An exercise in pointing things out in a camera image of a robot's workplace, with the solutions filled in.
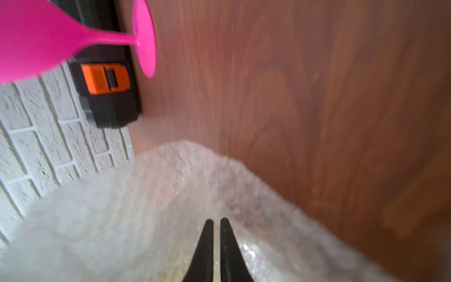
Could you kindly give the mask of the pink plastic wine glass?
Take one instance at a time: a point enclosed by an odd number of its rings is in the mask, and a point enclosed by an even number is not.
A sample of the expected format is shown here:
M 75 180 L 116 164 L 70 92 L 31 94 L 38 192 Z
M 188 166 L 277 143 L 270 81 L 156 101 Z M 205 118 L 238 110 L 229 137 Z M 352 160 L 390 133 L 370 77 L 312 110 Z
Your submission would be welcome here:
M 143 73 L 156 72 L 157 49 L 146 1 L 133 3 L 133 35 L 84 26 L 49 1 L 1 1 L 1 83 L 50 71 L 93 45 L 133 45 Z

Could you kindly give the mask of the bubble wrap sheet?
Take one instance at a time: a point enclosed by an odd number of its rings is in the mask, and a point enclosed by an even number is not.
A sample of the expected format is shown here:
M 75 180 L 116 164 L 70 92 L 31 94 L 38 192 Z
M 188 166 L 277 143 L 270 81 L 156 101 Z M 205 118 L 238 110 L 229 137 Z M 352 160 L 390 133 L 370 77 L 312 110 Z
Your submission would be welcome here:
M 203 230 L 227 218 L 256 282 L 391 282 L 251 173 L 167 143 L 38 201 L 1 262 L 3 282 L 179 282 Z

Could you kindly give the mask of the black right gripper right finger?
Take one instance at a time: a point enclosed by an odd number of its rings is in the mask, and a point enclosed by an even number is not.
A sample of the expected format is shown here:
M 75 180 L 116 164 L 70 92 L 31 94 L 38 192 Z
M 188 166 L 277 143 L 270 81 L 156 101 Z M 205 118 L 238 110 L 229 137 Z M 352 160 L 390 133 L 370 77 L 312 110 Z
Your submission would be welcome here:
M 220 221 L 220 275 L 222 282 L 253 282 L 228 218 Z

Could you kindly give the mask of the black plastic tool case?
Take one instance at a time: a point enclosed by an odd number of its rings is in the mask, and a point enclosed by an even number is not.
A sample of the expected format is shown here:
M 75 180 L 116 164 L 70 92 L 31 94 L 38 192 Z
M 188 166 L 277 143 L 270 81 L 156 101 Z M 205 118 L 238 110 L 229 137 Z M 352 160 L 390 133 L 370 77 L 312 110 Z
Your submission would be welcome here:
M 53 1 L 87 27 L 119 32 L 113 1 Z M 88 122 L 97 128 L 122 128 L 142 112 L 130 49 L 94 45 L 68 60 L 69 71 Z

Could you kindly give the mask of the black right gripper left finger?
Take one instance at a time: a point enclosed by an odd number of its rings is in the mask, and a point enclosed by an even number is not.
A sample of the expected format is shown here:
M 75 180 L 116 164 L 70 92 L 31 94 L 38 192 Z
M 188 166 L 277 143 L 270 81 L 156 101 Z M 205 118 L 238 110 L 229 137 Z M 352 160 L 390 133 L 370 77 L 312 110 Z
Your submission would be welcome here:
M 182 282 L 212 282 L 214 269 L 214 222 L 205 221 L 196 250 Z

